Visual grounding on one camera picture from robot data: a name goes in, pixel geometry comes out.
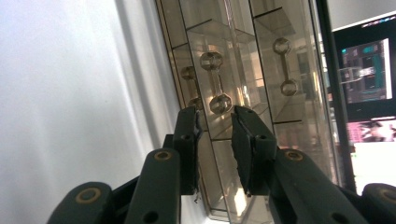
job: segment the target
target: clear plastic panel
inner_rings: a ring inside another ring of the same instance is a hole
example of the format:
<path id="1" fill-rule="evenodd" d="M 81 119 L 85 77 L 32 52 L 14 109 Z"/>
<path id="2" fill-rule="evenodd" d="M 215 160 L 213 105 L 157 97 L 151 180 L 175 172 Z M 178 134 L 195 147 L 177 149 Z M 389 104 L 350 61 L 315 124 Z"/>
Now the clear plastic panel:
<path id="1" fill-rule="evenodd" d="M 248 1 L 230 0 L 233 12 L 233 23 L 235 29 L 245 33 L 254 34 L 253 22 L 250 16 L 250 7 Z"/>
<path id="2" fill-rule="evenodd" d="M 195 105 L 198 110 L 203 110 L 203 101 L 198 89 L 198 81 L 192 64 L 189 45 L 184 44 L 174 48 L 173 55 L 185 105 Z M 192 79 L 186 78 L 187 72 L 189 72 Z M 201 113 L 200 125 L 204 131 L 207 131 L 205 113 Z"/>
<path id="3" fill-rule="evenodd" d="M 162 4 L 172 48 L 186 44 L 187 37 L 178 0 L 166 0 L 162 1 Z"/>
<path id="4" fill-rule="evenodd" d="M 231 223 L 272 223 L 268 200 L 264 196 L 248 198 L 239 180 L 231 141 L 213 142 L 221 185 Z"/>
<path id="5" fill-rule="evenodd" d="M 187 29 L 209 20 L 227 24 L 223 0 L 180 0 L 180 4 Z"/>
<path id="6" fill-rule="evenodd" d="M 201 191 L 206 210 L 212 217 L 228 221 L 223 191 L 219 181 L 219 172 L 208 132 L 203 133 L 198 145 L 200 163 Z"/>
<path id="7" fill-rule="evenodd" d="M 250 1 L 253 17 L 260 16 L 263 13 L 274 10 L 276 8 L 275 0 Z"/>
<path id="8" fill-rule="evenodd" d="M 304 151 L 335 180 L 331 128 L 309 8 L 304 1 L 277 1 L 275 7 L 254 22 L 279 147 Z M 291 95 L 282 89 L 288 80 L 297 87 Z"/>
<path id="9" fill-rule="evenodd" d="M 212 111 L 210 104 L 217 96 L 213 92 L 213 78 L 219 76 L 221 91 L 227 94 L 232 105 L 241 105 L 240 80 L 235 71 L 235 58 L 230 43 L 230 33 L 227 26 L 217 21 L 208 21 L 188 30 L 192 59 L 204 99 L 205 114 L 212 139 L 230 139 L 232 134 L 231 108 L 223 113 Z M 201 57 L 208 52 L 217 53 L 222 64 L 213 70 L 201 66 Z"/>

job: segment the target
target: monitor screen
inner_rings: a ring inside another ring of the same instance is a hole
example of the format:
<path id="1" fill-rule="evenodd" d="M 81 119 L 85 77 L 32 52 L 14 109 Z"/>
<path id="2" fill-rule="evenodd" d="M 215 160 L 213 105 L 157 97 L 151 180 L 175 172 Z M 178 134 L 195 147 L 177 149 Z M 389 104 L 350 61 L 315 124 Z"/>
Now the monitor screen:
<path id="1" fill-rule="evenodd" d="M 396 115 L 396 15 L 335 31 L 348 119 Z"/>
<path id="2" fill-rule="evenodd" d="M 392 98 L 389 39 L 342 49 L 340 76 L 349 104 Z"/>

